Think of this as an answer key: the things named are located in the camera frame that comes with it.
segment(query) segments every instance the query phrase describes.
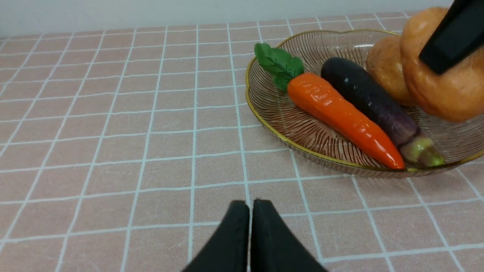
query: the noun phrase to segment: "fake carrot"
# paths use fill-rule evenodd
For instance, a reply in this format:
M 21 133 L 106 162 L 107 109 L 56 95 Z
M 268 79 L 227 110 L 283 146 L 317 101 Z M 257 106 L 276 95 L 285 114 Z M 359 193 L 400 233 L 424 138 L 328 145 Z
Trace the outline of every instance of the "fake carrot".
M 305 73 L 301 59 L 269 44 L 254 48 L 259 65 L 293 103 L 338 131 L 388 168 L 404 169 L 402 156 L 385 132 L 346 101 L 325 79 Z

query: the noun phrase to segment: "carrot leaf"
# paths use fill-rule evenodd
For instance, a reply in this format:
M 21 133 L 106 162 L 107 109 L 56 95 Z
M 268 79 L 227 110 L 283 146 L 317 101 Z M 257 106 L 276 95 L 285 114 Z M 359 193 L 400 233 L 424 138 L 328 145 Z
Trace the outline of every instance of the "carrot leaf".
M 281 48 L 257 43 L 254 52 L 259 65 L 273 76 L 276 87 L 286 91 L 289 81 L 304 73 L 303 61 Z
M 287 86 L 289 85 L 291 78 L 285 74 L 275 74 L 272 76 L 272 80 L 277 88 L 287 90 Z

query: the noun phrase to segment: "grid pattern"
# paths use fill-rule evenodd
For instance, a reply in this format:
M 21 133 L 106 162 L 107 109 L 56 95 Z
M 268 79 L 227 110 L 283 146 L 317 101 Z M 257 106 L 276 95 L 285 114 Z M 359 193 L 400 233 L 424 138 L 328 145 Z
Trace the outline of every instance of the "grid pattern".
M 484 160 L 348 176 L 280 146 L 245 102 L 255 42 L 412 14 L 0 38 L 0 270 L 179 271 L 231 200 L 260 197 L 331 271 L 481 271 Z

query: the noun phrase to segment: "purple eggplant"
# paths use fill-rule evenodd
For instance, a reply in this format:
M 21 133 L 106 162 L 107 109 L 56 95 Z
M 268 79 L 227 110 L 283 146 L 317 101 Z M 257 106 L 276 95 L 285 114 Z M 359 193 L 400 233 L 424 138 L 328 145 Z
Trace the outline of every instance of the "purple eggplant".
M 321 77 L 382 128 L 407 162 L 421 166 L 445 163 L 432 139 L 363 67 L 334 57 L 324 62 Z

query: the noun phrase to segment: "glass bowl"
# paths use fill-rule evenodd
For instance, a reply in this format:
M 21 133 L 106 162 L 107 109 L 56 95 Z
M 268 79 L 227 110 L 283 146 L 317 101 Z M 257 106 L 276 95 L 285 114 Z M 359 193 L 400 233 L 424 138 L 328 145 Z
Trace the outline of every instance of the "glass bowl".
M 384 30 L 307 31 L 283 41 L 278 47 L 300 57 L 306 70 L 319 75 L 325 60 L 350 59 L 366 68 L 366 56 L 380 39 L 398 35 Z M 484 154 L 484 115 L 465 123 L 448 123 L 418 108 L 407 108 L 412 118 L 433 139 L 447 163 L 404 170 L 384 167 L 346 138 L 295 106 L 281 93 L 254 58 L 246 71 L 245 97 L 259 122 L 281 143 L 321 166 L 366 177 L 405 178 L 437 174 L 470 162 Z

